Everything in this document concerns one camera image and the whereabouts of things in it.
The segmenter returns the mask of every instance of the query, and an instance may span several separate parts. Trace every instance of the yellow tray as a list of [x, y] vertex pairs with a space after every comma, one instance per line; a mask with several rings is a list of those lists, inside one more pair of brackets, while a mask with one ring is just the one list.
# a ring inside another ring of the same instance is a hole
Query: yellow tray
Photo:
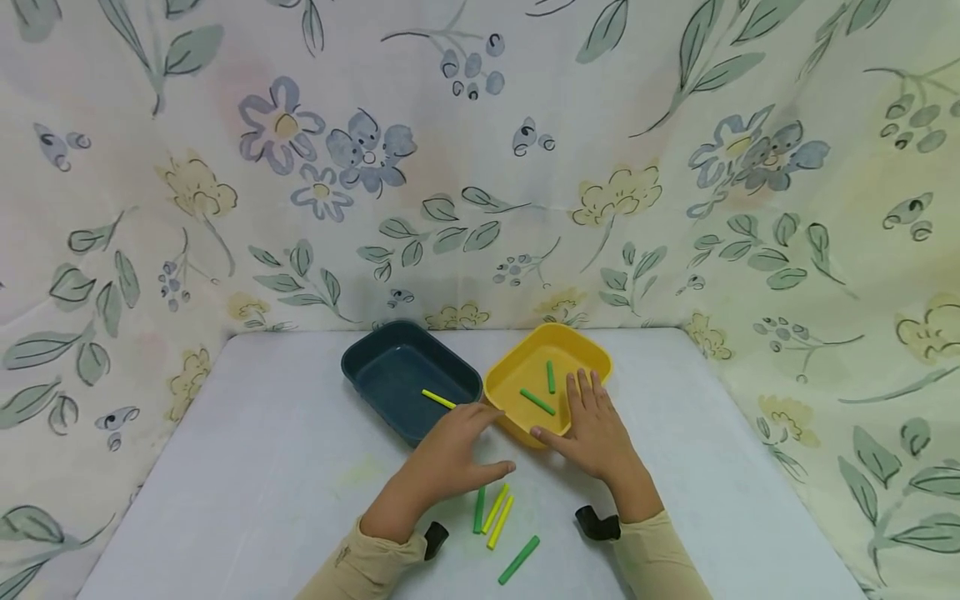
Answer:
[[[556, 394], [547, 386], [546, 361], [553, 361]], [[586, 369], [596, 370], [606, 381], [613, 370], [610, 356], [571, 327], [547, 323], [530, 335], [493, 365], [484, 380], [487, 402], [506, 413], [497, 423], [510, 435], [533, 448], [545, 446], [530, 435], [530, 428], [539, 425], [557, 435], [570, 429], [570, 406], [566, 400], [566, 374]], [[553, 407], [550, 416], [539, 406], [520, 395], [526, 388], [534, 396]]]

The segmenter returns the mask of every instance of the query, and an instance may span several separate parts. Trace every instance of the dark blue tray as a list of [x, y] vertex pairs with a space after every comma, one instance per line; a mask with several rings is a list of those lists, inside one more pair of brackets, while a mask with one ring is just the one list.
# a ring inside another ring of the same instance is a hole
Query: dark blue tray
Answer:
[[372, 331], [347, 348], [340, 368], [357, 394], [412, 447], [449, 412], [421, 390], [454, 404], [475, 402], [483, 394], [480, 373], [412, 321]]

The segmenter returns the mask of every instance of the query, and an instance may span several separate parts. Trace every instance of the plastic stick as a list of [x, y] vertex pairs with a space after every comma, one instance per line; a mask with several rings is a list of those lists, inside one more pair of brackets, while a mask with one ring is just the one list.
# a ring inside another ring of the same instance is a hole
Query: plastic stick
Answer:
[[437, 402], [438, 404], [442, 404], [443, 406], [450, 409], [451, 411], [457, 407], [457, 405], [451, 402], [450, 400], [439, 397], [433, 392], [430, 392], [429, 390], [420, 390], [420, 393], [423, 394], [424, 396], [427, 396], [431, 400]]
[[507, 522], [507, 517], [510, 516], [510, 509], [514, 507], [514, 497], [510, 496], [507, 498], [507, 506], [503, 507], [503, 512], [500, 513], [500, 518], [496, 520], [496, 526], [493, 527], [493, 533], [490, 536], [490, 539], [487, 540], [487, 547], [490, 550], [493, 550], [496, 547], [496, 541], [500, 539], [500, 532], [503, 531], [503, 524]]
[[527, 545], [523, 546], [523, 549], [520, 550], [520, 553], [516, 555], [516, 558], [510, 566], [507, 567], [507, 570], [503, 571], [503, 575], [500, 575], [500, 579], [496, 580], [500, 582], [501, 586], [506, 585], [510, 578], [514, 576], [516, 570], [520, 568], [523, 564], [523, 561], [527, 560], [527, 557], [533, 554], [534, 550], [537, 549], [537, 546], [540, 545], [540, 538], [533, 536], [530, 538], [530, 541], [527, 542]]
[[483, 503], [487, 496], [487, 486], [481, 486], [477, 491], [477, 505], [473, 509], [473, 533], [479, 534], [483, 531]]
[[550, 406], [543, 400], [531, 394], [526, 388], [521, 388], [520, 393], [523, 394], [525, 398], [527, 398], [528, 400], [530, 400], [531, 402], [533, 402], [534, 404], [536, 404], [537, 406], [545, 410], [548, 415], [553, 416], [557, 414], [557, 411], [553, 410], [552, 406]]
[[557, 393], [557, 382], [553, 378], [553, 361], [546, 361], [546, 385], [550, 390], [550, 394]]
[[493, 508], [490, 509], [490, 514], [487, 515], [487, 521], [484, 522], [483, 529], [480, 530], [480, 533], [487, 535], [487, 532], [490, 531], [490, 526], [493, 525], [493, 520], [496, 518], [496, 512], [500, 510], [500, 505], [503, 504], [503, 499], [507, 497], [507, 492], [509, 491], [510, 484], [503, 484], [500, 493], [496, 495], [496, 500], [493, 501]]

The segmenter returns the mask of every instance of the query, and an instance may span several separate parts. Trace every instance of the fabric wall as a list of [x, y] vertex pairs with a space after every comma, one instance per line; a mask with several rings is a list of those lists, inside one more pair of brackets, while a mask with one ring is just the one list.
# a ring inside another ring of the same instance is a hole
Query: fabric wall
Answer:
[[867, 595], [947, 598], [958, 25], [5, 1], [0, 598], [76, 593], [230, 336], [397, 317], [684, 327]]

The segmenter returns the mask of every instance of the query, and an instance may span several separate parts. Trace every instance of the green stick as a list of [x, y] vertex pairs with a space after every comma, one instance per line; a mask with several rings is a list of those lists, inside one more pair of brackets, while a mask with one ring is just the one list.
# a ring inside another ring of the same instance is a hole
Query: green stick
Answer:
[[487, 497], [487, 486], [481, 486], [477, 491], [477, 506], [473, 509], [473, 533], [479, 534], [483, 530], [483, 504]]
[[553, 379], [553, 361], [546, 361], [546, 385], [550, 389], [550, 394], [557, 393], [557, 382]]
[[520, 393], [523, 394], [525, 398], [527, 398], [528, 400], [530, 400], [531, 402], [533, 402], [534, 404], [536, 404], [537, 406], [545, 410], [547, 414], [550, 415], [551, 417], [557, 414], [557, 411], [553, 410], [552, 406], [550, 406], [543, 400], [531, 394], [529, 391], [527, 391], [526, 388], [520, 388]]
[[507, 570], [503, 571], [503, 575], [500, 575], [500, 579], [496, 580], [500, 582], [501, 586], [505, 586], [510, 578], [514, 576], [516, 570], [520, 568], [523, 564], [523, 561], [527, 560], [527, 557], [533, 554], [534, 550], [537, 549], [537, 546], [540, 545], [540, 538], [533, 536], [530, 538], [530, 541], [527, 542], [527, 545], [523, 546], [523, 549], [520, 550], [520, 553], [516, 555], [516, 558], [510, 566], [507, 567]]

